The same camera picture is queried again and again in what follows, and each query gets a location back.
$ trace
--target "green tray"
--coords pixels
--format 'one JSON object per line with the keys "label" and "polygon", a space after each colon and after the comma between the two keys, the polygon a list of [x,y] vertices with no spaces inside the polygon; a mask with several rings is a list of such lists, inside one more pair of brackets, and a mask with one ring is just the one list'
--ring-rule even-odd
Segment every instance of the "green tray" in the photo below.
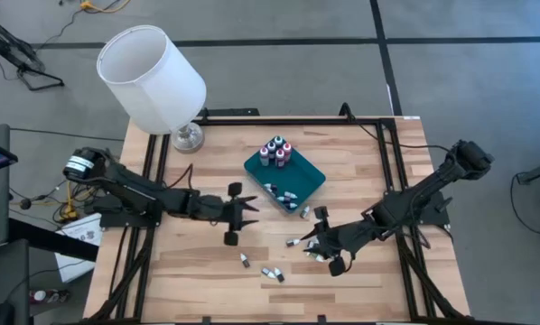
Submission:
{"label": "green tray", "polygon": [[[297,209],[303,208],[303,203],[326,181],[326,176],[298,153],[294,146],[292,146],[290,161],[284,165],[284,168],[276,167],[274,159],[270,160],[268,166],[263,166],[260,162],[259,151],[256,151],[252,157],[244,162],[244,168],[263,188],[264,192],[288,213],[294,213]],[[266,183],[278,187],[276,196],[265,189],[264,184]],[[292,203],[298,204],[296,209],[288,209],[277,199],[277,197],[283,196],[285,191],[294,193],[298,197],[298,199],[292,200]]]}

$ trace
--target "wooden table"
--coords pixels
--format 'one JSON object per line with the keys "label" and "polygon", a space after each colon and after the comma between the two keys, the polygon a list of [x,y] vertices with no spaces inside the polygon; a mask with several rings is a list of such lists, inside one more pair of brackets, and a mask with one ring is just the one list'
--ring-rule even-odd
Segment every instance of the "wooden table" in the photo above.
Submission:
{"label": "wooden table", "polygon": [[[401,144],[426,144],[418,119],[396,119]],[[367,126],[373,134],[374,127]],[[227,186],[242,181],[243,195],[258,195],[260,212],[246,212],[245,219],[260,222],[239,232],[239,246],[222,243],[226,225],[163,217],[156,231],[145,294],[143,321],[316,321],[408,320],[405,289],[393,237],[363,247],[348,274],[329,275],[328,264],[312,260],[300,244],[286,248],[285,241],[312,230],[316,221],[286,215],[274,206],[244,171],[243,162],[274,135],[282,135],[326,175],[326,182],[309,198],[312,208],[326,205],[333,226],[360,219],[360,212],[381,199],[386,185],[377,141],[355,125],[206,126],[206,142],[193,154],[169,151],[165,181],[176,180],[194,164],[192,185],[203,194],[227,197]],[[148,135],[130,124],[121,162],[140,172]],[[392,146],[389,160],[396,177]],[[152,177],[159,150],[154,154]],[[402,151],[411,185],[433,171],[426,149]],[[187,187],[182,181],[178,186]],[[432,249],[424,250],[428,273],[452,305],[468,313],[461,276],[451,240],[436,227],[422,227]],[[121,229],[103,236],[98,262],[89,289],[84,317],[94,313],[107,298]],[[239,254],[248,256],[244,268]],[[121,276],[124,257],[117,278]],[[260,273],[278,267],[285,282]],[[419,313],[424,315],[420,284],[413,274]],[[135,290],[130,290],[126,316],[132,314]]]}

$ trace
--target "table lamp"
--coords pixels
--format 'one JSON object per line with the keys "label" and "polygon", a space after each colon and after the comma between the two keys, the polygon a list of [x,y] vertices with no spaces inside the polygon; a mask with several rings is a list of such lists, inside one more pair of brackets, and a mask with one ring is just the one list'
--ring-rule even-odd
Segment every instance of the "table lamp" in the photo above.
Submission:
{"label": "table lamp", "polygon": [[204,134],[191,121],[204,105],[206,84],[163,30],[142,25],[116,35],[98,56],[98,75],[140,129],[172,133],[182,153],[200,149]]}

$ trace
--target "concrete floor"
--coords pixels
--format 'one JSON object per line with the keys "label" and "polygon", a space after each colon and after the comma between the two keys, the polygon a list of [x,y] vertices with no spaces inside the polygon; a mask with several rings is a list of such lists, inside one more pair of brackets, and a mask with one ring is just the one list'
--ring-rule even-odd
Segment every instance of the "concrete floor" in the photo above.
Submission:
{"label": "concrete floor", "polygon": [[[104,5],[108,0],[97,0]],[[540,36],[540,1],[379,0],[387,37]],[[0,1],[0,24],[28,42],[59,32],[76,10],[49,0]],[[376,37],[367,0],[144,0],[117,14],[78,14],[58,42],[106,42],[137,24],[154,24],[175,40]],[[540,236],[513,217],[508,188],[515,172],[540,164],[540,43],[390,45],[405,115],[421,116],[429,144],[474,140],[497,158],[481,181],[445,190],[462,280],[472,315],[540,324]],[[0,123],[13,127],[123,138],[127,115],[98,78],[99,49],[43,50],[47,71],[67,87],[29,92],[0,78]],[[257,107],[263,115],[389,115],[376,45],[184,48],[208,85],[207,107]],[[14,68],[4,62],[8,76]],[[112,123],[105,121],[111,117]],[[20,162],[12,186],[26,195],[50,190],[76,147],[121,143],[12,133]],[[438,165],[443,154],[432,152]],[[540,229],[540,182],[517,187],[521,216]],[[51,209],[31,209],[49,219]],[[47,223],[26,221],[51,228]],[[32,271],[53,268],[51,254],[32,251]],[[40,314],[38,324],[80,318],[87,276],[74,299]],[[33,286],[59,286],[44,274]]]}

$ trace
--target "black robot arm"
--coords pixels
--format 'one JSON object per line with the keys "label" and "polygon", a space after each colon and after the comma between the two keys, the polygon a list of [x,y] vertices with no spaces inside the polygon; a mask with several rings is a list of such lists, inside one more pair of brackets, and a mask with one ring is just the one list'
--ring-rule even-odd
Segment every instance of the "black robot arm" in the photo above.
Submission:
{"label": "black robot arm", "polygon": [[342,250],[350,252],[354,259],[359,249],[369,241],[384,241],[402,231],[403,226],[418,222],[434,193],[457,180],[481,178],[489,171],[492,162],[493,157],[475,143],[460,140],[449,150],[436,172],[412,188],[386,193],[381,201],[362,212],[360,221],[330,227],[326,208],[317,208],[314,211],[321,221],[303,239],[316,236],[319,244],[306,251],[332,258],[331,274],[340,275],[345,272],[344,261],[340,257]]}
{"label": "black robot arm", "polygon": [[237,245],[235,231],[257,222],[242,218],[245,209],[257,209],[248,204],[256,197],[238,197],[242,191],[241,183],[230,184],[228,195],[231,200],[223,201],[218,196],[200,195],[199,190],[170,188],[150,181],[116,162],[109,151],[88,147],[74,151],[63,174],[70,181],[98,187],[117,198],[116,205],[94,207],[102,215],[119,210],[143,217],[157,209],[176,218],[228,223],[224,241],[229,246]]}

